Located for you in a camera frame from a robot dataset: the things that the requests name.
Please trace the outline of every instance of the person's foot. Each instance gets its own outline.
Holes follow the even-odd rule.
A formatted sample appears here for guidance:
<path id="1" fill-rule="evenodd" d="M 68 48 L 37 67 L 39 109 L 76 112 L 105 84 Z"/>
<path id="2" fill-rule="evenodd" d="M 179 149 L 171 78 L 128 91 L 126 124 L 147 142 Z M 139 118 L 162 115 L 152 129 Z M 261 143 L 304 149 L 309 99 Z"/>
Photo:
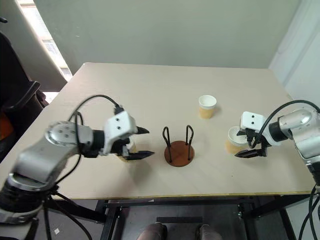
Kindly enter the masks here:
<path id="1" fill-rule="evenodd" d="M 208 224 L 199 225 L 195 231 L 195 240 L 222 240 L 219 233 Z"/>
<path id="2" fill-rule="evenodd" d="M 137 240 L 166 240 L 167 234 L 167 226 L 162 225 L 161 222 L 156 222 L 148 225 Z"/>

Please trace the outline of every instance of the paper cup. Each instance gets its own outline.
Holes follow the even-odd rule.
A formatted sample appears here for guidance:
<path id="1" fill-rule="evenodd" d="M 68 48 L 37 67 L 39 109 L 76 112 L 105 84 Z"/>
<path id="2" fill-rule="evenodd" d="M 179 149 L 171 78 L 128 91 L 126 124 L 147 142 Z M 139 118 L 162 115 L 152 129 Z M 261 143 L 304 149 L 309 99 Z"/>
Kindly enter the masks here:
<path id="1" fill-rule="evenodd" d="M 126 148 L 130 153 L 137 153 L 137 147 L 135 144 L 134 137 L 130 136 L 129 139 L 130 139 L 130 143 L 126 145 Z M 117 157 L 125 163 L 130 163 L 130 162 L 134 163 L 136 161 L 136 160 L 126 160 L 123 156 L 117 156 Z"/>
<path id="2" fill-rule="evenodd" d="M 247 136 L 237 136 L 240 127 L 233 126 L 228 131 L 228 140 L 225 142 L 225 149 L 228 153 L 236 154 L 248 147 Z"/>
<path id="3" fill-rule="evenodd" d="M 209 119 L 214 114 L 214 108 L 217 104 L 217 99 L 211 95 L 203 95 L 199 97 L 199 112 L 200 117 Z"/>

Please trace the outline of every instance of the wooden table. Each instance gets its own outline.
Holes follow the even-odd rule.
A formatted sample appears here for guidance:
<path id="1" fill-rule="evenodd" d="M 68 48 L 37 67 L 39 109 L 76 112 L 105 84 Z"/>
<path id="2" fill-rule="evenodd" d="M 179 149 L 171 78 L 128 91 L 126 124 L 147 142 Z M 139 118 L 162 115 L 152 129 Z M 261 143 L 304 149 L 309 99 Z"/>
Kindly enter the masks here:
<path id="1" fill-rule="evenodd" d="M 50 122 L 66 120 L 80 101 L 95 94 L 112 97 L 148 129 L 150 134 L 136 136 L 135 143 L 155 154 L 130 163 L 114 155 L 82 159 L 60 184 L 60 192 L 72 199 L 304 194 L 314 185 L 290 140 L 270 147 L 268 157 L 237 158 L 225 150 L 228 129 L 239 125 L 244 111 L 268 116 L 290 100 L 270 70 L 111 63 L 85 63 L 79 69 L 0 164 L 0 181 Z M 211 119 L 198 114 L 198 97 L 205 94 L 218 102 Z M 102 129 L 112 108 L 105 99 L 90 101 L 81 109 L 85 124 Z M 162 130 L 169 127 L 171 141 L 184 140 L 186 125 L 194 129 L 195 157 L 185 167 L 173 167 L 164 158 Z M 75 161 L 71 158 L 63 173 Z"/>

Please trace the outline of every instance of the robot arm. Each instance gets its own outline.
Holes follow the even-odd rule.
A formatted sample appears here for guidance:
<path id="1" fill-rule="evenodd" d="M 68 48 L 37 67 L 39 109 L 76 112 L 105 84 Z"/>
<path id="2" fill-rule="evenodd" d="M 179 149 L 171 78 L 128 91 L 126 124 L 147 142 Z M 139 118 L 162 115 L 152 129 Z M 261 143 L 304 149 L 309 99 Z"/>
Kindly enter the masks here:
<path id="1" fill-rule="evenodd" d="M 146 133 L 149 131 L 136 126 L 135 119 L 124 110 L 109 118 L 104 130 L 92 130 L 84 125 L 76 128 L 70 121 L 50 125 L 40 141 L 18 156 L 9 173 L 0 192 L 0 223 L 21 224 L 32 219 L 73 155 L 96 158 L 117 154 L 127 160 L 149 157 L 153 152 L 132 153 L 127 149 L 131 135 Z"/>
<path id="2" fill-rule="evenodd" d="M 240 120 L 238 135 L 246 135 L 249 146 L 257 138 L 266 118 L 262 115 L 245 111 Z M 279 146 L 281 141 L 291 139 L 313 178 L 320 186 L 320 112 L 311 107 L 281 116 L 276 122 L 268 123 L 258 144 L 261 149 L 243 150 L 235 156 L 252 158 L 267 156 L 267 147 Z"/>

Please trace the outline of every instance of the floor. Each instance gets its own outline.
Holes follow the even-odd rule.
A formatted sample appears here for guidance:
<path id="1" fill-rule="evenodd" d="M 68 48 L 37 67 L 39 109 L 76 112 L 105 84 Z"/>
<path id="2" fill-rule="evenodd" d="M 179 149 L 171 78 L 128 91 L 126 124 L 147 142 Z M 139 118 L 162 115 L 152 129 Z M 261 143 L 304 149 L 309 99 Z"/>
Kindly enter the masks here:
<path id="1" fill-rule="evenodd" d="M 96 200 L 77 200 L 77 204 L 95 209 Z M 238 217 L 236 205 L 200 205 L 200 206 L 136 206 L 124 209 L 126 218 L 123 231 L 117 232 L 113 240 L 136 240 L 144 227 L 154 223 L 157 217 L 202 217 L 203 222 L 215 227 L 224 240 L 246 240 L 243 221 Z M 35 240 L 45 240 L 43 212 L 38 215 L 39 227 Z M 49 212 L 51 235 L 53 240 L 86 240 L 86 235 L 69 218 Z M 90 232 L 93 240 L 100 240 L 103 224 L 81 220 Z M 278 213 L 272 213 L 256 221 L 259 240 L 287 240 L 285 229 Z M 194 240 L 198 223 L 169 223 L 167 240 Z"/>

